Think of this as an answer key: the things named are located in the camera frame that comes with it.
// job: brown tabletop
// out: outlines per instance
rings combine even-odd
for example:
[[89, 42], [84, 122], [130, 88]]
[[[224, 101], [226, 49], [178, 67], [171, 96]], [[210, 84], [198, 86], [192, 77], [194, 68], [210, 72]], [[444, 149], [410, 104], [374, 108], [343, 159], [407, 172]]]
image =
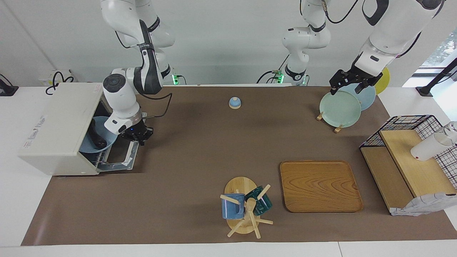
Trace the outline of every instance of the brown tabletop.
[[[241, 241], [389, 241], [457, 239], [444, 211], [419, 217], [389, 214], [358, 147], [387, 120], [381, 101], [339, 134], [316, 121], [328, 87], [173, 87], [168, 113], [148, 120], [154, 135], [134, 169], [95, 177], [53, 177], [22, 245], [222, 243]], [[232, 110], [230, 97], [242, 107]], [[150, 115], [166, 100], [138, 98]], [[279, 164], [344, 160], [364, 209], [357, 213], [290, 213]], [[219, 195], [233, 177], [271, 184], [273, 208], [254, 233], [234, 234]]]

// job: white cloth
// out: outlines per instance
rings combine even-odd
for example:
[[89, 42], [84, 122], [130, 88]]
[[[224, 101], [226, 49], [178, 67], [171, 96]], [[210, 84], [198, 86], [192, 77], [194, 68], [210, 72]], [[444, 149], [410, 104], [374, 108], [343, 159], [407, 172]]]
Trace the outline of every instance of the white cloth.
[[426, 194], [411, 200], [404, 208], [390, 208], [390, 214], [419, 216], [457, 205], [457, 195], [445, 193]]

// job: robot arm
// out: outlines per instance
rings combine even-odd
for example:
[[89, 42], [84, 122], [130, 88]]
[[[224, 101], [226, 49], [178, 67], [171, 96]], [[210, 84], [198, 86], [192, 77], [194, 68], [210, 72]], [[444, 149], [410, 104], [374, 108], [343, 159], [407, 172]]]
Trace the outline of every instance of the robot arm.
[[377, 10], [371, 17], [364, 12], [374, 30], [351, 69], [338, 70], [330, 79], [332, 95], [352, 83], [359, 83], [357, 93], [374, 86], [382, 70], [411, 44], [443, 4], [444, 0], [377, 0]]
[[325, 24], [321, 0], [305, 0], [302, 16], [308, 27], [293, 27], [282, 37], [282, 44], [289, 50], [290, 56], [284, 66], [284, 82], [300, 85], [304, 79], [309, 56], [307, 49], [324, 48], [330, 43], [330, 31]]
[[164, 52], [154, 48], [152, 38], [159, 46], [168, 47], [173, 45], [174, 37], [166, 26], [160, 25], [150, 0], [101, 0], [101, 9], [108, 25], [121, 34], [125, 42], [136, 45], [143, 59], [142, 66], [115, 69], [103, 81], [104, 94], [113, 109], [105, 127], [143, 145], [152, 129], [141, 119], [133, 88], [140, 94], [157, 94], [162, 89], [170, 66]]

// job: white wall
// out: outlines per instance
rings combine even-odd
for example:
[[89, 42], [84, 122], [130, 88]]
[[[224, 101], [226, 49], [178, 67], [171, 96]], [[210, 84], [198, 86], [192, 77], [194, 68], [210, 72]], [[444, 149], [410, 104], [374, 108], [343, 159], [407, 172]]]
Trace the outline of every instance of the white wall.
[[[343, 23], [328, 25], [332, 41], [326, 49], [309, 51], [311, 85], [327, 85], [357, 56], [372, 29], [362, 16], [361, 2]], [[153, 3], [161, 20], [175, 30], [175, 45], [165, 49], [168, 59], [190, 84], [255, 83], [287, 55], [281, 43], [284, 31], [306, 26], [298, 0]], [[331, 17], [340, 19], [352, 3], [333, 1]], [[98, 0], [0, 0], [0, 7], [0, 72], [15, 84], [39, 86], [39, 74], [53, 66], [72, 69], [79, 81], [102, 81], [113, 68], [141, 64], [134, 49], [119, 45], [102, 19]], [[455, 28], [456, 10], [457, 2], [447, 1], [416, 47], [390, 66], [391, 86], [401, 86]]]

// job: dark green mug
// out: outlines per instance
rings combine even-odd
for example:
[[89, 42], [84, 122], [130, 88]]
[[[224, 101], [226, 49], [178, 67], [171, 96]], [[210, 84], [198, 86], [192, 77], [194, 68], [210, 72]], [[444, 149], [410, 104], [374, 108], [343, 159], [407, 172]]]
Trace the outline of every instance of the dark green mug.
[[263, 197], [260, 200], [257, 200], [257, 197], [259, 194], [262, 192], [263, 186], [258, 186], [256, 189], [252, 190], [251, 192], [247, 193], [244, 196], [244, 200], [247, 201], [249, 198], [254, 198], [255, 199], [255, 208], [254, 208], [254, 215], [255, 216], [260, 216], [264, 214], [266, 211], [271, 209], [273, 204], [271, 203], [270, 199], [266, 194], [263, 195]]

